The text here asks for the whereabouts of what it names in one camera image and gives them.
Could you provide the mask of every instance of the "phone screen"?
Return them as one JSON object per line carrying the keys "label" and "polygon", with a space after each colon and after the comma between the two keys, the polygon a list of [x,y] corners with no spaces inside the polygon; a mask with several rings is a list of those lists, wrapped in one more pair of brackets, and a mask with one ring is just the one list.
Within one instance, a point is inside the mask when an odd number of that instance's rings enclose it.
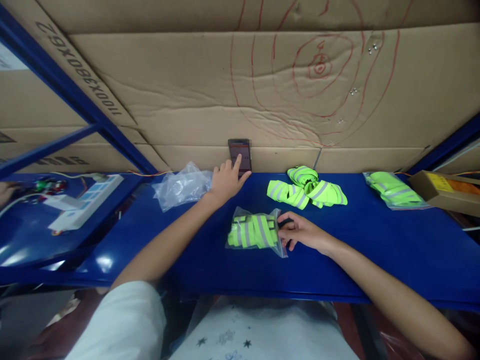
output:
{"label": "phone screen", "polygon": [[230,139],[228,140],[228,147],[230,148],[230,157],[233,164],[235,164],[237,156],[241,154],[238,175],[242,176],[247,171],[251,171],[252,162],[250,157],[250,141],[247,139]]}

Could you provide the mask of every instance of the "ziplock bag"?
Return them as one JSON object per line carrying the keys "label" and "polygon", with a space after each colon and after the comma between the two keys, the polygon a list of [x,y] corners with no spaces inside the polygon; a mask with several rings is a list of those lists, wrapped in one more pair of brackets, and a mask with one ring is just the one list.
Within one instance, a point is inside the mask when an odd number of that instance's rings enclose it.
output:
{"label": "ziplock bag", "polygon": [[272,249],[281,258],[287,258],[287,250],[279,238],[277,218],[280,210],[270,214],[252,214],[241,207],[235,209],[231,230],[225,244],[227,249]]}
{"label": "ziplock bag", "polygon": [[393,172],[364,172],[363,176],[366,183],[379,193],[392,210],[422,210],[432,207]]}

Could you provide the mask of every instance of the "electrical outlet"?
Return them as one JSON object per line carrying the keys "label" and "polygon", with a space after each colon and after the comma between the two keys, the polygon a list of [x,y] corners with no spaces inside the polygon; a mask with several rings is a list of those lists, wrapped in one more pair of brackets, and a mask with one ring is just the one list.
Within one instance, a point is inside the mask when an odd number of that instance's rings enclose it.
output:
{"label": "electrical outlet", "polygon": [[80,229],[123,180],[120,175],[109,175],[107,181],[96,182],[78,199],[83,202],[80,209],[64,211],[48,228],[56,232]]}

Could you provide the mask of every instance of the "white sleeve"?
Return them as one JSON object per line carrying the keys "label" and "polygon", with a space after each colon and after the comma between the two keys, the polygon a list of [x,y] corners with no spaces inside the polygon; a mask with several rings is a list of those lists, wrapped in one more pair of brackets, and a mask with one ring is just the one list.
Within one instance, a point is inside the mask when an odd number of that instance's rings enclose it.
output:
{"label": "white sleeve", "polygon": [[108,293],[65,360],[157,360],[165,325],[159,294],[144,281]]}

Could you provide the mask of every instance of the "white shirt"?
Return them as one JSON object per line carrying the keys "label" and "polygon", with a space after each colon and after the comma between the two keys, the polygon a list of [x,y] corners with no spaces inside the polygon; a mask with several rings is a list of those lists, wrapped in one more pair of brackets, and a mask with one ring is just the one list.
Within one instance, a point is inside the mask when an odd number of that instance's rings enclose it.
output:
{"label": "white shirt", "polygon": [[[166,325],[146,282],[107,294],[66,360],[160,360]],[[318,302],[221,297],[171,360],[358,359]]]}

